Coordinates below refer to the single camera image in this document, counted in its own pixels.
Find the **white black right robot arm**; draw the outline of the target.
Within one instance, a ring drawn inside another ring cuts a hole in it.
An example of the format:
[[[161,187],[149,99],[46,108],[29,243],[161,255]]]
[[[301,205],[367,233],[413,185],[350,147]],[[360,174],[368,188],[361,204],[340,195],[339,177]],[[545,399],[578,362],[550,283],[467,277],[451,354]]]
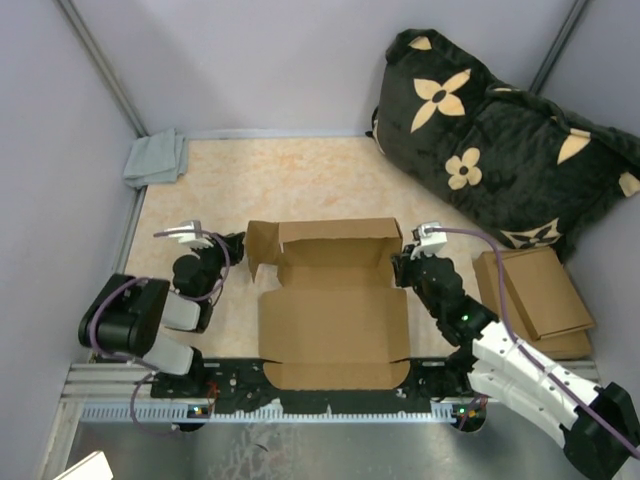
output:
[[[497,314],[468,295],[452,260],[414,245],[391,257],[397,286],[420,299],[455,347],[448,389],[491,397],[538,426],[588,479],[611,479],[639,456],[639,418],[629,393],[601,386],[528,344]]]

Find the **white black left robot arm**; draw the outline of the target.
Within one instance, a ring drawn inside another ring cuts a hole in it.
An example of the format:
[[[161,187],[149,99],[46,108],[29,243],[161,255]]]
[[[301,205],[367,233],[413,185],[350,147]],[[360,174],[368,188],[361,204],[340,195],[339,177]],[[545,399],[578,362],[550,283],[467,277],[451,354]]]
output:
[[[112,275],[82,317],[78,340],[104,358],[144,366],[194,397],[208,382],[203,355],[161,329],[206,331],[230,269],[244,257],[245,234],[221,236],[191,222],[154,236],[190,250],[174,261],[173,277]]]

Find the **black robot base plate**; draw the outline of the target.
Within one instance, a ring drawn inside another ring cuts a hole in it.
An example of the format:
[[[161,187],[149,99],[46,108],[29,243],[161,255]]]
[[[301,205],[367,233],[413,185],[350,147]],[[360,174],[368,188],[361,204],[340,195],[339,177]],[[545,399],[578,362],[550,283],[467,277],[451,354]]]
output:
[[[159,373],[151,381],[151,397],[162,400],[197,398],[197,415],[214,412],[252,412],[279,403],[285,413],[397,413],[429,412],[432,404],[460,408],[451,423],[458,427],[475,396],[466,375],[443,358],[412,358],[409,373],[392,389],[282,390],[266,377],[264,362],[254,358],[214,359],[184,377]]]

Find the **brown cardboard box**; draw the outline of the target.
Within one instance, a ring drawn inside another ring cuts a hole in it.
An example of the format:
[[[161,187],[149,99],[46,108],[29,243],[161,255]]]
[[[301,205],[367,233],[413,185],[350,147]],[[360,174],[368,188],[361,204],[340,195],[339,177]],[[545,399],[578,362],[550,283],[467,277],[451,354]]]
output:
[[[258,352],[280,390],[390,390],[408,376],[408,301],[391,258],[393,217],[252,220],[251,274],[273,266],[279,286],[258,299]]]

